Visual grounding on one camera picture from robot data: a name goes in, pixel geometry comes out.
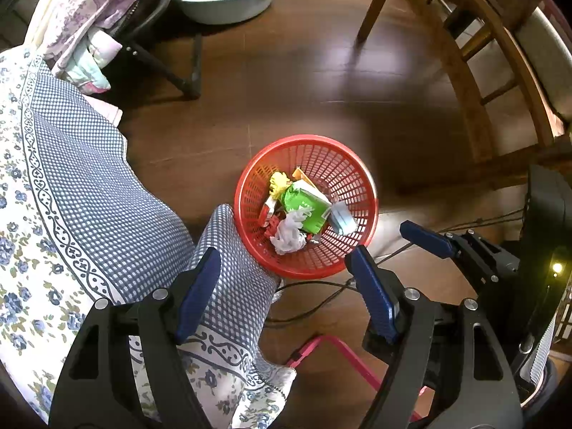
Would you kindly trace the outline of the light blue face mask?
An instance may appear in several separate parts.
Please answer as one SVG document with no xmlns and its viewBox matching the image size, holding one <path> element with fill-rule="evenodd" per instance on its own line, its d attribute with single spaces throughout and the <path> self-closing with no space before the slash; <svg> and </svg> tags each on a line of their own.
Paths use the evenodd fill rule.
<svg viewBox="0 0 572 429">
<path fill-rule="evenodd" d="M 335 202 L 331 205 L 329 223 L 337 235 L 351 235 L 359 228 L 345 202 Z"/>
</svg>

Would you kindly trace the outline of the white tissue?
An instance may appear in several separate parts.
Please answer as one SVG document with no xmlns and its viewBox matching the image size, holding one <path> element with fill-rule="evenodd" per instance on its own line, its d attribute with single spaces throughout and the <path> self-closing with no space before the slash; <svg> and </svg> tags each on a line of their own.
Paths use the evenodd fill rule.
<svg viewBox="0 0 572 429">
<path fill-rule="evenodd" d="M 300 207 L 289 211 L 286 217 L 279 222 L 276 233 L 271 235 L 270 241 L 278 256 L 292 254 L 305 248 L 305 232 L 302 230 L 304 221 L 311 215 L 309 208 Z"/>
</svg>

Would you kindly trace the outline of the green white snack bag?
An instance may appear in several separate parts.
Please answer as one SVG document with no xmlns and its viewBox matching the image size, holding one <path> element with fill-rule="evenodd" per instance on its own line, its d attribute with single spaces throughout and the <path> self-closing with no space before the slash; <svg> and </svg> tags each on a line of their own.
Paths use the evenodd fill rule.
<svg viewBox="0 0 572 429">
<path fill-rule="evenodd" d="M 311 210 L 311 215 L 304 221 L 302 229 L 313 235 L 322 231 L 330 215 L 330 200 L 317 188 L 301 180 L 293 182 L 280 201 L 287 213 L 300 207 Z"/>
</svg>

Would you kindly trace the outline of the red plastic waste basket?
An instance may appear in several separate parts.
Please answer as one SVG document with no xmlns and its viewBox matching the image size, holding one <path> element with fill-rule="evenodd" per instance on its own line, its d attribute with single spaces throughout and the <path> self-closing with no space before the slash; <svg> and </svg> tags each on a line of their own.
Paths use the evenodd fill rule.
<svg viewBox="0 0 572 429">
<path fill-rule="evenodd" d="M 234 198 L 238 234 L 264 268 L 314 280 L 341 272 L 344 257 L 369 244 L 378 219 L 374 181 L 347 146 L 291 135 L 251 159 Z"/>
</svg>

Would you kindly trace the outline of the orange cardboard box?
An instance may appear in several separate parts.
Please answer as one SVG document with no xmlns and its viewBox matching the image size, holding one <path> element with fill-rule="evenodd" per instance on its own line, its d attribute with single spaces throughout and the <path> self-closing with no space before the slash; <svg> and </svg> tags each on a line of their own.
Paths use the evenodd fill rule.
<svg viewBox="0 0 572 429">
<path fill-rule="evenodd" d="M 316 187 L 316 185 L 310 180 L 310 178 L 302 171 L 300 167 L 295 168 L 294 172 L 292 172 L 292 177 L 294 181 L 301 180 L 312 187 Z"/>
</svg>

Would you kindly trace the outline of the blue floral bed sheet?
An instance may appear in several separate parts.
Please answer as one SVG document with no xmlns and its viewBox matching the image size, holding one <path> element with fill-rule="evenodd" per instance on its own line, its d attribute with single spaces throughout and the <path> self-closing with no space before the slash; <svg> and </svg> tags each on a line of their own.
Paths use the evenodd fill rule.
<svg viewBox="0 0 572 429">
<path fill-rule="evenodd" d="M 126 139 L 41 56 L 1 56 L 1 362 L 42 420 L 93 303 L 134 303 L 195 267 L 208 248 L 221 273 L 198 330 L 178 352 L 210 423 L 267 428 L 293 369 L 264 359 L 259 338 L 277 279 L 219 205 L 198 240 L 140 184 Z"/>
</svg>

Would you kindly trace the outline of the wooden chair with cushion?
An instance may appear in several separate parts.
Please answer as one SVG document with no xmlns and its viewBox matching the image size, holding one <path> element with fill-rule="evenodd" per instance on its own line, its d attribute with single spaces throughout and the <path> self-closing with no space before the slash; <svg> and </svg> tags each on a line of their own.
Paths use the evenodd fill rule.
<svg viewBox="0 0 572 429">
<path fill-rule="evenodd" d="M 387 0 L 372 0 L 365 42 Z M 454 89 L 468 140 L 463 158 L 419 165 L 402 195 L 523 183 L 530 165 L 571 171 L 571 33 L 554 0 L 405 0 Z"/>
</svg>

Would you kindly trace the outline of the black folding stool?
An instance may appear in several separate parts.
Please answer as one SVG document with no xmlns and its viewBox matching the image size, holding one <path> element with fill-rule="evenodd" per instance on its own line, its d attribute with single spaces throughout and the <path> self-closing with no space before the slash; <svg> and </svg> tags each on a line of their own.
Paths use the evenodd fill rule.
<svg viewBox="0 0 572 429">
<path fill-rule="evenodd" d="M 204 37 L 173 0 L 137 0 L 107 33 L 124 58 L 170 82 L 185 99 L 200 98 Z"/>
</svg>

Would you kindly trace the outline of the light blue wash basin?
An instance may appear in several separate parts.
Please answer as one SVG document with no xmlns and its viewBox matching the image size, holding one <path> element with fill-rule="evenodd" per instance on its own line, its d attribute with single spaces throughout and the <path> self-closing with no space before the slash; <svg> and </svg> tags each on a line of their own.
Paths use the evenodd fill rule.
<svg viewBox="0 0 572 429">
<path fill-rule="evenodd" d="M 256 18 L 273 0 L 173 0 L 194 22 L 226 25 Z"/>
</svg>

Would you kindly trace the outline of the white quilted pillow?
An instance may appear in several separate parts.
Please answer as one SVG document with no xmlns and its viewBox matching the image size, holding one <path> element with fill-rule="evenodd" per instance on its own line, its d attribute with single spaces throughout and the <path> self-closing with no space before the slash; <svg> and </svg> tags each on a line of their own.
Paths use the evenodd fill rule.
<svg viewBox="0 0 572 429">
<path fill-rule="evenodd" d="M 26 45 L 35 45 L 38 48 L 44 39 L 45 30 L 48 27 L 48 22 L 52 9 L 52 0 L 39 0 L 31 20 L 28 24 L 27 32 L 24 38 Z"/>
</svg>

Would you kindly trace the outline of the pink metal frame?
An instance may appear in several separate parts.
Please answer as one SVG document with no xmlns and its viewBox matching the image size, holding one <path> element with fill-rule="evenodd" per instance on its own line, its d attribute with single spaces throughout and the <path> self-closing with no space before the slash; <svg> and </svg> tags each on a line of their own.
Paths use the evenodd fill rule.
<svg viewBox="0 0 572 429">
<path fill-rule="evenodd" d="M 288 414 L 302 427 L 356 428 L 388 365 L 331 334 L 315 333 L 285 361 L 297 372 Z"/>
</svg>

